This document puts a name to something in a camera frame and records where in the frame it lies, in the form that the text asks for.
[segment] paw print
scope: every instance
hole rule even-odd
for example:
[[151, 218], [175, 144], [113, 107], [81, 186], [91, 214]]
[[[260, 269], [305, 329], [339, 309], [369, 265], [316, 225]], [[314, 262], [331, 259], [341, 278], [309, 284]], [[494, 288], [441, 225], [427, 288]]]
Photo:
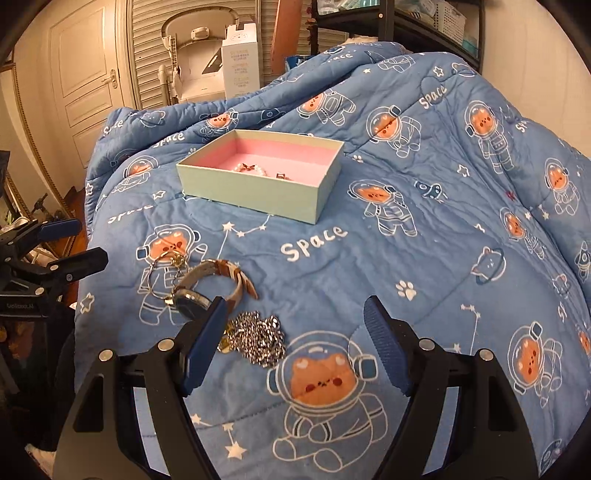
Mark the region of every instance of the paw print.
[[398, 290], [398, 295], [401, 297], [406, 297], [408, 301], [412, 301], [412, 299], [417, 295], [417, 291], [414, 289], [412, 282], [405, 282], [404, 280], [401, 280], [396, 283], [396, 289]]

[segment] wristwatch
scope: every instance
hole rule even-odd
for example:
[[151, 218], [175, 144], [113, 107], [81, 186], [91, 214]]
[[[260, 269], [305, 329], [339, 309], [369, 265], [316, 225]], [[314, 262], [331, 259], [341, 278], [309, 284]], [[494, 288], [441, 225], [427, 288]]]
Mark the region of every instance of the wristwatch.
[[236, 282], [234, 291], [225, 297], [228, 304], [228, 314], [240, 303], [242, 300], [242, 290], [245, 289], [248, 294], [255, 300], [258, 300], [258, 294], [255, 287], [240, 270], [240, 267], [229, 262], [228, 260], [203, 260], [199, 265], [192, 268], [179, 281], [173, 290], [172, 297], [166, 302], [173, 304], [174, 307], [186, 318], [194, 320], [199, 318], [209, 308], [212, 301], [205, 295], [197, 291], [191, 290], [191, 287], [203, 277], [209, 275], [222, 275], [223, 277], [231, 278]]

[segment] constellation print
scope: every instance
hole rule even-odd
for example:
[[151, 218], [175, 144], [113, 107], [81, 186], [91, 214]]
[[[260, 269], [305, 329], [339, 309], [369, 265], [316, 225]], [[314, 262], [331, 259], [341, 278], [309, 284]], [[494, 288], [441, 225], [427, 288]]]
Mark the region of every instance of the constellation print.
[[470, 310], [474, 314], [474, 317], [476, 318], [476, 322], [474, 323], [474, 333], [472, 334], [472, 344], [470, 345], [470, 355], [473, 355], [474, 340], [476, 339], [476, 330], [478, 328], [478, 320], [480, 320], [480, 312], [476, 311], [476, 307], [474, 305], [467, 306], [462, 303], [460, 308], [462, 310]]
[[250, 230], [247, 230], [246, 232], [244, 232], [242, 230], [236, 230], [234, 228], [236, 225], [232, 222], [223, 223], [222, 226], [223, 226], [223, 231], [225, 232], [225, 235], [224, 235], [224, 238], [222, 241], [222, 246], [220, 247], [220, 251], [217, 254], [217, 257], [220, 258], [220, 256], [222, 255], [223, 247], [226, 244], [226, 240], [228, 239], [228, 235], [230, 234], [230, 232], [235, 233], [238, 238], [243, 238], [244, 236], [248, 235], [249, 233], [267, 230], [267, 222], [269, 221], [269, 218], [271, 218], [271, 217], [272, 217], [272, 215], [270, 215], [270, 214], [267, 215], [267, 218], [262, 223], [262, 225], [251, 228]]
[[242, 460], [242, 455], [244, 454], [244, 452], [247, 452], [248, 450], [238, 445], [238, 442], [236, 442], [232, 437], [234, 423], [224, 423], [222, 427], [223, 431], [227, 432], [228, 436], [230, 437], [231, 445], [226, 447], [226, 450], [228, 451], [228, 458], [237, 458], [238, 460]]

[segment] metal screw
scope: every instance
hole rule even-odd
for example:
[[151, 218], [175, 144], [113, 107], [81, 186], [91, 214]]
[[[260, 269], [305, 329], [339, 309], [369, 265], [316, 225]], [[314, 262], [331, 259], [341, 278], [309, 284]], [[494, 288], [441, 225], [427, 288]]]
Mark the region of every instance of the metal screw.
[[485, 362], [490, 362], [495, 355], [490, 351], [487, 350], [486, 348], [483, 348], [482, 350], [480, 350], [480, 358], [482, 358]]
[[101, 353], [99, 353], [99, 360], [101, 362], [106, 362], [108, 360], [111, 360], [113, 358], [113, 350], [103, 350]]
[[418, 345], [421, 349], [426, 350], [427, 352], [435, 348], [435, 342], [430, 338], [421, 338], [418, 341]]
[[168, 352], [172, 347], [174, 347], [174, 342], [170, 338], [158, 342], [158, 350], [162, 352]]

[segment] silver chain necklace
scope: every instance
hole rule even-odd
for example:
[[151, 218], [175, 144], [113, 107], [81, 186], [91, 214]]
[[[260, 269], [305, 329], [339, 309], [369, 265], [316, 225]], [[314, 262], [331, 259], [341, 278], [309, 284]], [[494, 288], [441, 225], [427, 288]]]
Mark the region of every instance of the silver chain necklace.
[[[165, 302], [171, 301], [172, 294], [162, 296], [154, 291], [150, 277], [157, 264], [166, 256], [170, 266], [177, 269], [173, 284], [189, 270], [189, 262], [185, 256], [175, 250], [163, 252], [152, 262], [148, 271], [148, 291], [154, 297]], [[274, 367], [285, 356], [284, 335], [281, 323], [275, 315], [262, 319], [259, 312], [239, 312], [234, 319], [228, 321], [217, 349], [222, 353], [237, 351], [250, 363], [263, 368]]]
[[274, 367], [285, 356], [281, 323], [275, 315], [263, 319], [259, 312], [239, 312], [228, 322], [218, 350], [237, 351], [254, 365]]

